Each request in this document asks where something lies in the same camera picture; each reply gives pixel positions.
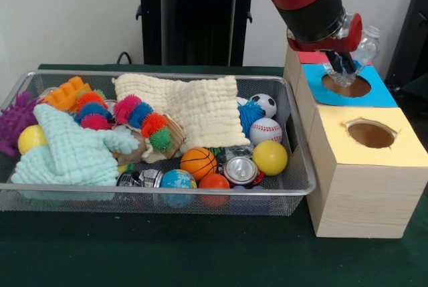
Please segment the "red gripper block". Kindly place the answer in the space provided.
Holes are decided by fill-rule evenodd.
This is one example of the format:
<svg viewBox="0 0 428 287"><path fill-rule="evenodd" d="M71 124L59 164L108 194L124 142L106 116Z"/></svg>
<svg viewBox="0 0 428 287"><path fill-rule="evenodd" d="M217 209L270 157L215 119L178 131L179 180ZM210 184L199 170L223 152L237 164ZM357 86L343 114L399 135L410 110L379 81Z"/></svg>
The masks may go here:
<svg viewBox="0 0 428 287"><path fill-rule="evenodd" d="M358 47L361 37L362 19L359 13L347 13L344 23L337 31L314 43L299 41L290 30L287 30L288 44L294 51L326 52L332 69L338 74L342 73L342 67L347 74L356 72L356 65L349 52L353 52Z"/></svg>

